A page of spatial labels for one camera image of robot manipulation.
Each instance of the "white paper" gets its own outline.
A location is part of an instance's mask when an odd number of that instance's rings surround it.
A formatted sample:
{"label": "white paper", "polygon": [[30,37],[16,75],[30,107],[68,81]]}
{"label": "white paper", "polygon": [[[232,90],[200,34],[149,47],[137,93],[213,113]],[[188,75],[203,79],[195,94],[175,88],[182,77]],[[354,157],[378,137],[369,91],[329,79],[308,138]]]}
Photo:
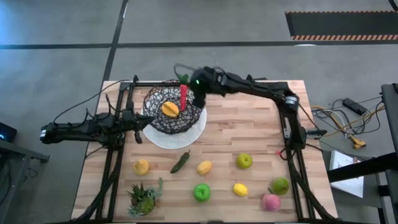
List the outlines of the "white paper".
{"label": "white paper", "polygon": [[[343,166],[348,166],[357,162],[360,161],[350,156],[344,155],[343,153],[340,153],[338,151],[333,151],[331,152],[331,157],[330,157],[330,170],[337,169]],[[333,182],[330,183],[330,185],[336,189],[363,198],[363,176],[353,179]]]}

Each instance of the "pink peach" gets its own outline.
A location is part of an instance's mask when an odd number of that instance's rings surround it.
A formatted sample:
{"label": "pink peach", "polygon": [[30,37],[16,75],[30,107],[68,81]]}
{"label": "pink peach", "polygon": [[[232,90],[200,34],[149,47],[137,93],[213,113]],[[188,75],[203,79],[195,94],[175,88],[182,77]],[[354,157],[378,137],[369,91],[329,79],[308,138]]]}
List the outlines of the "pink peach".
{"label": "pink peach", "polygon": [[267,211],[275,211],[280,208],[280,198],[273,194],[265,194],[262,198],[262,208]]}

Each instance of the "red object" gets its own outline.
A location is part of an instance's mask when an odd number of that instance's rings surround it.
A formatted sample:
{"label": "red object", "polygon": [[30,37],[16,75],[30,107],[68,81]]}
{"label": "red object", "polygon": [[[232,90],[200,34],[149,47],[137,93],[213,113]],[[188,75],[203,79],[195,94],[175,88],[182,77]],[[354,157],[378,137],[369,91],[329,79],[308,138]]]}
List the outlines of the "red object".
{"label": "red object", "polygon": [[180,85],[180,92],[181,92],[181,111],[185,110],[185,105],[187,103],[187,92],[188,92],[188,86],[187,85]]}

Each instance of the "black wire basket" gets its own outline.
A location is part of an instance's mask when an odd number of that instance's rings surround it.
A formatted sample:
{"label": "black wire basket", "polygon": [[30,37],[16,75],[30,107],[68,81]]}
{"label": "black wire basket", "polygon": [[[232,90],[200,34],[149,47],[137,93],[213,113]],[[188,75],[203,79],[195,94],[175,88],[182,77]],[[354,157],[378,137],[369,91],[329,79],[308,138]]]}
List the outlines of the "black wire basket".
{"label": "black wire basket", "polygon": [[[192,125],[198,122],[202,109],[192,105],[193,92],[188,90],[184,111],[181,111],[180,95],[180,87],[176,80],[163,82],[149,90],[144,98],[142,110],[144,115],[155,117],[150,124],[152,127],[165,134],[177,134],[188,131]],[[162,104],[166,101],[178,106],[180,112],[176,118],[163,114]]]}

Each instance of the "green apple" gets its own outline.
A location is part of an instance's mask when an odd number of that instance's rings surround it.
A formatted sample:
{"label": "green apple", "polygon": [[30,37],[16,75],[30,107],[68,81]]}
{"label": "green apple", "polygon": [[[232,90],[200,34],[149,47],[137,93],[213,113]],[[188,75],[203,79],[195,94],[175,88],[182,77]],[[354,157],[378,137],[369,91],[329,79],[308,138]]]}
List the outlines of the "green apple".
{"label": "green apple", "polygon": [[289,190],[289,181],[283,177],[276,178],[272,181],[272,194],[284,195]]}
{"label": "green apple", "polygon": [[247,153],[240,153],[236,158],[236,165],[241,169],[246,169],[251,166],[253,160],[251,156]]}
{"label": "green apple", "polygon": [[209,185],[207,184],[198,184],[193,189],[193,197],[198,202],[206,202],[209,200],[211,194],[211,190]]}

